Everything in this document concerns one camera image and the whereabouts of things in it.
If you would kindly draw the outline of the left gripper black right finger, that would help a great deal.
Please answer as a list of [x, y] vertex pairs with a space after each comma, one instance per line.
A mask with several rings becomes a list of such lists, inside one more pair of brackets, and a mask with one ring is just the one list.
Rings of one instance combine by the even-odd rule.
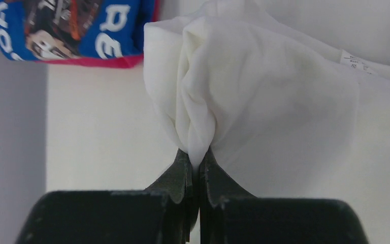
[[199, 167], [201, 243], [367, 243], [344, 201], [260, 198], [233, 180], [211, 150]]

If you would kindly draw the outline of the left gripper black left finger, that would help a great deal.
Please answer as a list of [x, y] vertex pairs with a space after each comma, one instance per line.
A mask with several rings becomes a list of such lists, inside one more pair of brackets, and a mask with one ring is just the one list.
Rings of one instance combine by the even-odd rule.
[[187, 243], [198, 216], [188, 155], [144, 190], [53, 191], [28, 214], [16, 243]]

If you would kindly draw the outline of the white printed t shirt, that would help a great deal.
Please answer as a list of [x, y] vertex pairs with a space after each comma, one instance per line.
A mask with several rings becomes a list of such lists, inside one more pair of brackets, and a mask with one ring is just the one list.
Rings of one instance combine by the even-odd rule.
[[144, 27], [159, 121], [259, 197], [336, 198], [390, 243], [390, 1], [208, 1]]

